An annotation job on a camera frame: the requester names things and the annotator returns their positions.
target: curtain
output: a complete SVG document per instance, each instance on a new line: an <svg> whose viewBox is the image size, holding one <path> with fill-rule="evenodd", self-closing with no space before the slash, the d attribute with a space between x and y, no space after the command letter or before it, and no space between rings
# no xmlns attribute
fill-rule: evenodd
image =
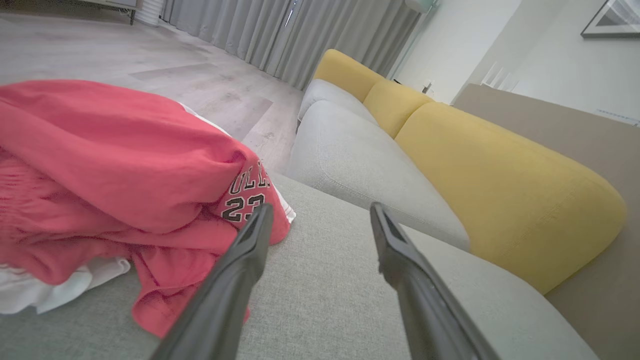
<svg viewBox="0 0 640 360"><path fill-rule="evenodd" d="M264 70L292 0L176 1L170 23Z"/></svg>
<svg viewBox="0 0 640 360"><path fill-rule="evenodd" d="M275 72L304 89L327 49L337 49L386 76L419 13L398 0L302 0Z"/></svg>

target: gray seat cushion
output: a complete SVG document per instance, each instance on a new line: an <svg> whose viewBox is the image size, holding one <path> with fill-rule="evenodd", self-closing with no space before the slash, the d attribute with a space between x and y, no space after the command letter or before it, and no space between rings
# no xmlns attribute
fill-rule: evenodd
<svg viewBox="0 0 640 360"><path fill-rule="evenodd" d="M298 217L269 248L238 359L409 359L396 293L378 273L369 213L273 174ZM502 359L596 359L535 289L409 228ZM42 315L0 316L2 359L147 359L157 338L131 318L131 272Z"/></svg>
<svg viewBox="0 0 640 360"><path fill-rule="evenodd" d="M328 101L307 110L287 176L361 208L380 201L398 222L469 249L458 217L396 142Z"/></svg>
<svg viewBox="0 0 640 360"><path fill-rule="evenodd" d="M307 110L316 102L326 100L338 106L349 110L350 112L362 117L371 124L378 126L376 119L369 113L369 110L353 95L349 94L334 84L322 79L314 79L309 83L307 91L302 98L300 111L298 112L298 120L302 120Z"/></svg>

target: floor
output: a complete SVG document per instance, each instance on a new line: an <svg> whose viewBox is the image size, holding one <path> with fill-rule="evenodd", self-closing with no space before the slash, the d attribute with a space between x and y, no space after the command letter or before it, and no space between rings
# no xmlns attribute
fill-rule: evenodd
<svg viewBox="0 0 640 360"><path fill-rule="evenodd" d="M285 172L301 91L162 21L130 26L117 11L58 4L16 10L0 1L0 85L85 79L167 96Z"/></svg>

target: red clothing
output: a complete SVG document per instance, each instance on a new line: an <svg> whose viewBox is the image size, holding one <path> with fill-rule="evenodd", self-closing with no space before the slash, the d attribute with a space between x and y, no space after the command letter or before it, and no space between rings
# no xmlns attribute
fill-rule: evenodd
<svg viewBox="0 0 640 360"><path fill-rule="evenodd" d="M164 336L253 207L289 222L255 153L159 95L89 81L0 86L0 264L60 284L135 262L135 320Z"/></svg>

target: picture frame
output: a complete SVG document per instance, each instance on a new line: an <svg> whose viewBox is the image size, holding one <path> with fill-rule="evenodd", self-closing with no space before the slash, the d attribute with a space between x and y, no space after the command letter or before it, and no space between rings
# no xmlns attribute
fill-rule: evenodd
<svg viewBox="0 0 640 360"><path fill-rule="evenodd" d="M640 38L640 0L606 0L580 35L583 38Z"/></svg>

